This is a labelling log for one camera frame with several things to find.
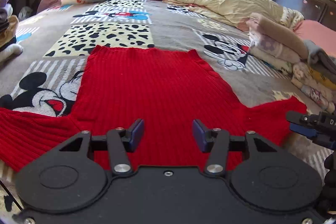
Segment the dark wooden headboard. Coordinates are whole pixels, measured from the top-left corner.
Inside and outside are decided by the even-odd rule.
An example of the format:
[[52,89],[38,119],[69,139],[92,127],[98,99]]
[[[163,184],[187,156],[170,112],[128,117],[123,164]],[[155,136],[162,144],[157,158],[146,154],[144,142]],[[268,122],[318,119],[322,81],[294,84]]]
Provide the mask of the dark wooden headboard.
[[336,31],[335,0],[273,0],[290,9],[298,10],[305,19],[315,20]]

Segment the red ribbed sweater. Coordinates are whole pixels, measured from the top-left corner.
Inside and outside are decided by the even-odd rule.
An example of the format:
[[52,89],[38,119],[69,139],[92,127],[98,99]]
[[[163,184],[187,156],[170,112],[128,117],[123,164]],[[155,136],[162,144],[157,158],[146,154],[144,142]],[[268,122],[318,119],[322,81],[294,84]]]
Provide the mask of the red ribbed sweater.
[[[296,98],[248,108],[231,87],[195,50],[96,46],[88,57],[77,100],[65,117],[0,109],[0,159],[19,170],[81,130],[105,134],[115,127],[145,121],[145,133],[135,153],[138,165],[198,165],[208,154],[199,151],[192,121],[219,127],[232,135],[254,130],[276,144],[289,133],[288,110],[305,113]],[[95,161],[109,168],[107,152],[95,152]],[[241,161],[231,153],[227,168]]]

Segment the cream comforter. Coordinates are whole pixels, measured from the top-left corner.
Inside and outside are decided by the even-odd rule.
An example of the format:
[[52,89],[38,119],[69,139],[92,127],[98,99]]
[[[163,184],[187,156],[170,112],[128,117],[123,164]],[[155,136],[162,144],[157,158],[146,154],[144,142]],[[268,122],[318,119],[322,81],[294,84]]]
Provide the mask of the cream comforter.
[[164,0],[164,2],[185,6],[193,12],[234,27],[239,27],[251,13],[262,14],[290,29],[304,19],[300,12],[282,7],[272,0]]

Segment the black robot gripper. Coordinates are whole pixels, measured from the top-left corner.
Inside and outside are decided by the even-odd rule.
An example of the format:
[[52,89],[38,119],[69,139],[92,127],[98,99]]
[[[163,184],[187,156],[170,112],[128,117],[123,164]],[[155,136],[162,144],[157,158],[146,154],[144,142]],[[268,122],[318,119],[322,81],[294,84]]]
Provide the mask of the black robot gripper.
[[[16,188],[25,209],[15,220],[33,219],[36,224],[325,221],[314,210],[322,189],[319,174],[254,131],[230,136],[194,120],[196,143],[202,152],[209,152],[204,170],[140,166],[134,171],[126,152],[135,150],[143,131],[139,119],[128,130],[116,128],[104,136],[81,132],[24,167]],[[111,171],[90,159],[99,150],[108,151]],[[226,170],[229,152],[243,157],[232,171]]]

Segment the screw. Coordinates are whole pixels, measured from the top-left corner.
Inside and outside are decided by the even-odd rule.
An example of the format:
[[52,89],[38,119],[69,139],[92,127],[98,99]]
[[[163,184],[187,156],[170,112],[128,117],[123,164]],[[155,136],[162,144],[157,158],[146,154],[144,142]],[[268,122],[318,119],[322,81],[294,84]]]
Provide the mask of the screw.
[[207,171],[213,174],[220,173],[224,170],[222,165],[219,164],[211,164],[207,167]]
[[311,218],[306,218],[302,221],[302,224],[313,224],[313,220]]
[[30,217],[27,217],[27,218],[25,219],[24,224],[35,224],[35,220],[32,219],[32,218],[30,218]]
[[118,173],[126,173],[130,171],[131,167],[128,164],[117,164],[114,170]]
[[166,171],[166,172],[164,172],[164,175],[165,175],[166,177],[171,177],[173,174],[174,174],[174,173],[173,173],[172,171]]

